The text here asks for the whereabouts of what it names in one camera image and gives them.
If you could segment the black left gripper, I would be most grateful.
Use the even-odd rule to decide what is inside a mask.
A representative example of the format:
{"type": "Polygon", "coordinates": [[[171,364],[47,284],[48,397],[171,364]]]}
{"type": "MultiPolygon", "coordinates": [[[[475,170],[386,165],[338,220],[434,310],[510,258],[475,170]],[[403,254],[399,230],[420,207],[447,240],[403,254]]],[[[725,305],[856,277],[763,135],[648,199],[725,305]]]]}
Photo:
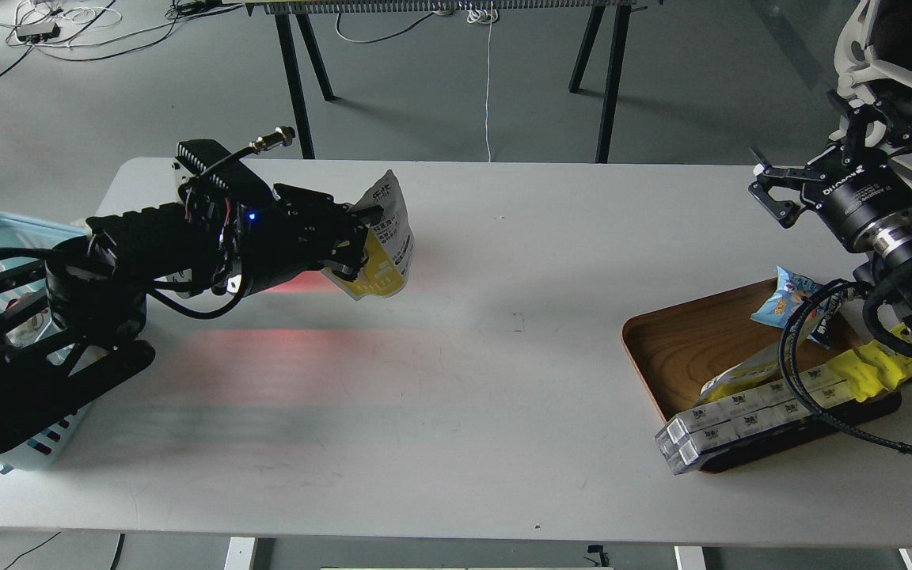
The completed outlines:
{"type": "Polygon", "coordinates": [[[255,295],[322,269],[354,282],[367,266],[367,239],[354,238],[354,227],[380,223],[383,206],[339,204],[327,192],[269,185],[242,161],[291,143],[256,139],[235,151],[212,139],[177,145],[175,166],[185,169],[177,195],[185,220],[215,242],[214,283],[239,275],[245,294],[255,295]]]}

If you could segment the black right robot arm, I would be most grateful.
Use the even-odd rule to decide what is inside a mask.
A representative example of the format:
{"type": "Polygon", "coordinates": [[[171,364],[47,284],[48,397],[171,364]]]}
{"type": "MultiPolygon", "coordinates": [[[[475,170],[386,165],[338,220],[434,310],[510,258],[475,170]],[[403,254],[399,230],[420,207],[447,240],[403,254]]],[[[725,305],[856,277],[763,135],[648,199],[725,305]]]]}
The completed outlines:
{"type": "Polygon", "coordinates": [[[912,356],[912,188],[889,160],[912,153],[912,127],[889,101],[851,104],[835,90],[826,94],[840,113],[843,133],[803,167],[771,165],[759,150],[750,194],[783,228],[804,211],[817,215],[847,252],[865,253],[868,263],[855,280],[833,280],[815,292],[782,329],[779,371],[808,414],[854,438],[912,457],[912,444],[882,438],[851,426],[815,403],[796,367],[795,339],[808,311],[852,290],[864,300],[865,328],[884,347],[912,356]]]}

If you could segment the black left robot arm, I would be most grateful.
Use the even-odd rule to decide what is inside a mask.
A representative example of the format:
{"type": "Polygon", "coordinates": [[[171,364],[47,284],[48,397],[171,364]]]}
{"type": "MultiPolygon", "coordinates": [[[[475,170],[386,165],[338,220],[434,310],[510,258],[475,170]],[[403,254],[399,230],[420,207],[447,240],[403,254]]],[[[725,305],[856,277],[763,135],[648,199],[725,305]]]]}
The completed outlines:
{"type": "Polygon", "coordinates": [[[293,134],[235,151],[182,141],[177,201],[88,218],[88,234],[50,249],[0,248],[0,454],[152,364],[149,297],[214,320],[304,272],[358,278],[382,207],[267,184],[243,163],[293,134]]]}

